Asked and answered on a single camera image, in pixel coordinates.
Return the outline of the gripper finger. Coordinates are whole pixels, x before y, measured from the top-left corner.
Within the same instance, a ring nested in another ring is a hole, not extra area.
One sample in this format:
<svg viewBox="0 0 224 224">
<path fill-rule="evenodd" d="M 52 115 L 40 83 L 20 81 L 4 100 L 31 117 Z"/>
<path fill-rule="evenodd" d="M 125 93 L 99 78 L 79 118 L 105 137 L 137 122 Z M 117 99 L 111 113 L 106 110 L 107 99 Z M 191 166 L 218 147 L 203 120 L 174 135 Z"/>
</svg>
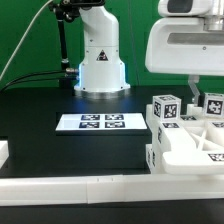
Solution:
<svg viewBox="0 0 224 224">
<path fill-rule="evenodd" d="M 188 77 L 188 85 L 193 93 L 193 99 L 192 102 L 194 104 L 199 103 L 199 97 L 200 97 L 200 91 L 197 87 L 197 84 L 199 83 L 200 77 L 198 75 L 190 75 Z"/>
</svg>

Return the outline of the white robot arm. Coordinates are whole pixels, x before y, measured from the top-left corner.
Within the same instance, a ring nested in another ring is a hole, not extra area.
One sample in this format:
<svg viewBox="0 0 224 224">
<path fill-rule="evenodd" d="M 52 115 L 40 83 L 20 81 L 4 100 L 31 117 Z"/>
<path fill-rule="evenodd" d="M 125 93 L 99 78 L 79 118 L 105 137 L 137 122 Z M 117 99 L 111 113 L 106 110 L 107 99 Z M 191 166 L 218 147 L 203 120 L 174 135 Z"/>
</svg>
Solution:
<svg viewBox="0 0 224 224">
<path fill-rule="evenodd" d="M 152 73 L 224 76 L 224 0 L 159 0 L 145 66 Z M 84 60 L 75 89 L 91 97 L 127 91 L 119 23 L 105 7 L 80 11 Z"/>
</svg>

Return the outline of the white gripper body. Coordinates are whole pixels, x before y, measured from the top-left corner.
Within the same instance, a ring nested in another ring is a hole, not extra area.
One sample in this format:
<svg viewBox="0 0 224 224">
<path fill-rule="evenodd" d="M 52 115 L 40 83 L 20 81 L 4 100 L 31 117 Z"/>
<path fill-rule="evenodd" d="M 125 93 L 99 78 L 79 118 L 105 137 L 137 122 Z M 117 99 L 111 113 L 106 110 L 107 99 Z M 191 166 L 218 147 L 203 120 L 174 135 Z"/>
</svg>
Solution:
<svg viewBox="0 0 224 224">
<path fill-rule="evenodd" d="M 159 0 L 145 65 L 153 73 L 224 76 L 224 0 Z"/>
</svg>

